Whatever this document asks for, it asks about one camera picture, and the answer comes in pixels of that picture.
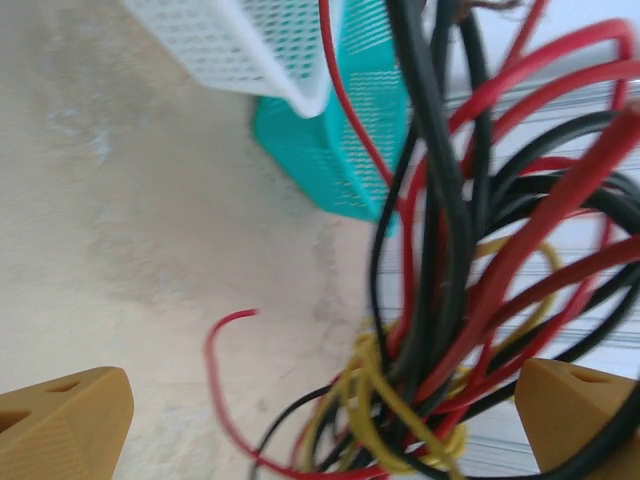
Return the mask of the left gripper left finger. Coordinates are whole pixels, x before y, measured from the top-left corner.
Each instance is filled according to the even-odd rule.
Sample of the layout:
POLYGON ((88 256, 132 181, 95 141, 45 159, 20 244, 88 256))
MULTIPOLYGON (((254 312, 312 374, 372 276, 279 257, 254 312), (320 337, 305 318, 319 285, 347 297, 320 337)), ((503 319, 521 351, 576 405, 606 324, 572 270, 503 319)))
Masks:
POLYGON ((111 479, 134 413, 125 371, 103 366, 1 395, 3 479, 111 479))

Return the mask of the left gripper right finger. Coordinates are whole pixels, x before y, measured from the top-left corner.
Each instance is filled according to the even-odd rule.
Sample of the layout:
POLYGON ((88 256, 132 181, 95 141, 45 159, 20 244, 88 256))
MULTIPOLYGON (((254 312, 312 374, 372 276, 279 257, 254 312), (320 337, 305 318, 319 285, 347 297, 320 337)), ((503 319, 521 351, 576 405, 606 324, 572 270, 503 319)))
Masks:
POLYGON ((527 360, 514 398, 540 471, 547 473, 578 453, 613 418, 635 384, 571 363, 527 360))

